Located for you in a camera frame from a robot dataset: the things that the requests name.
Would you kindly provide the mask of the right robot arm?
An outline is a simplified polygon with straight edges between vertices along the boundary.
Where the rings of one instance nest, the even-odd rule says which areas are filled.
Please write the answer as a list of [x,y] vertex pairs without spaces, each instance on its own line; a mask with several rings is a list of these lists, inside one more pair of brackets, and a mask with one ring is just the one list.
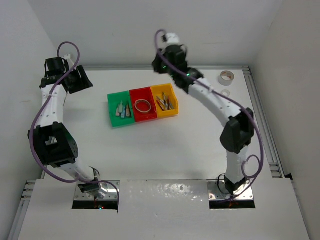
[[226,190],[233,194],[246,182],[242,163],[248,156],[254,127],[237,105],[212,92],[213,87],[208,80],[198,69],[188,65],[186,57],[181,45],[159,48],[152,62],[153,70],[170,75],[178,88],[202,103],[221,123],[223,131],[219,140],[226,150],[227,159],[224,184]]

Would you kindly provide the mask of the red pen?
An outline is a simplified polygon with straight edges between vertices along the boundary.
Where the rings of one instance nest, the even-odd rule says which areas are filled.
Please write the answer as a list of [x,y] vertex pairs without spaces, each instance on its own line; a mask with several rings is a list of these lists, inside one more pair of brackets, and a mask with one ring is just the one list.
[[167,95],[165,95],[163,97],[163,102],[164,102],[164,105],[165,105],[165,109],[168,111],[170,110],[170,100],[169,100],[169,97]]
[[156,97],[156,102],[159,105],[160,109],[163,111],[164,109],[163,109],[162,103],[161,103],[161,101],[159,100],[158,97]]

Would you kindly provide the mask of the green eraser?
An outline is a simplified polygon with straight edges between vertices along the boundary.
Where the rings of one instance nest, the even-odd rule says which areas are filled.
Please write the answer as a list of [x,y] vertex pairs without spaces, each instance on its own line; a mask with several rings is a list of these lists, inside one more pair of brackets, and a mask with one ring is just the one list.
[[119,106],[118,106],[118,113],[122,113],[123,112],[123,101],[120,102]]

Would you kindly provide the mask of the orange eraser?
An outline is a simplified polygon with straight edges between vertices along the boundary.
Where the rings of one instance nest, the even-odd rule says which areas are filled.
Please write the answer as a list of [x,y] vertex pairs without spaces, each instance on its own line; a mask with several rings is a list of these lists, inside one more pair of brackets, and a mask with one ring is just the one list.
[[130,106],[127,104],[126,108],[125,108],[125,114],[127,118],[131,117],[131,110],[130,110]]

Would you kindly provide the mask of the blue eraser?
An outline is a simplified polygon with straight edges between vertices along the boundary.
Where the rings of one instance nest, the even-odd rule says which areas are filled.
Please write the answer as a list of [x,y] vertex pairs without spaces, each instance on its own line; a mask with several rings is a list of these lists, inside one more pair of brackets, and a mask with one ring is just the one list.
[[124,118],[126,117],[126,109],[125,109],[125,108],[123,108],[120,117],[121,117],[122,119],[124,119]]

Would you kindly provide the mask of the pink eraser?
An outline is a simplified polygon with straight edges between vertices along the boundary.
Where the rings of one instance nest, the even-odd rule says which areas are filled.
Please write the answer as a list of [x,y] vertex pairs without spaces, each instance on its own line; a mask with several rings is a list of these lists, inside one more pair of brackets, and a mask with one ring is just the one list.
[[116,117],[119,117],[120,115],[121,115],[121,113],[120,113],[119,109],[117,108],[117,109],[116,109],[116,112],[115,112],[115,116],[116,116]]

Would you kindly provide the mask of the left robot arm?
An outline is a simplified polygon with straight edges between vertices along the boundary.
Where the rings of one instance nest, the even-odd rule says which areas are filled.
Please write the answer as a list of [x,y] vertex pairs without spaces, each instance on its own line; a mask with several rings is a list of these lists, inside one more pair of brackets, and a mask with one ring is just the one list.
[[81,65],[58,81],[73,65],[70,54],[45,60],[45,75],[39,86],[44,110],[33,131],[34,150],[43,165],[63,170],[74,179],[85,180],[78,185],[80,191],[97,197],[102,189],[97,182],[100,174],[79,159],[78,145],[63,124],[67,96],[93,87]]

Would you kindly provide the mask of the small white tape roll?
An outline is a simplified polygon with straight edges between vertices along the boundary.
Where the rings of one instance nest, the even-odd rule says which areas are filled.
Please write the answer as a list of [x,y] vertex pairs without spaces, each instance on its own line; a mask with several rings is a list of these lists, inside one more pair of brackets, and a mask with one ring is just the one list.
[[221,94],[225,97],[229,97],[231,95],[231,92],[227,89],[224,89],[221,91]]

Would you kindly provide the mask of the large white tape roll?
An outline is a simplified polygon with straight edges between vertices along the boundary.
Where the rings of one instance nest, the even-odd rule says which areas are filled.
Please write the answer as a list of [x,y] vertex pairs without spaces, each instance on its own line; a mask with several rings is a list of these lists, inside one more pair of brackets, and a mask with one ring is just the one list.
[[225,70],[222,71],[219,75],[218,81],[223,86],[230,86],[235,79],[235,75],[233,72]]

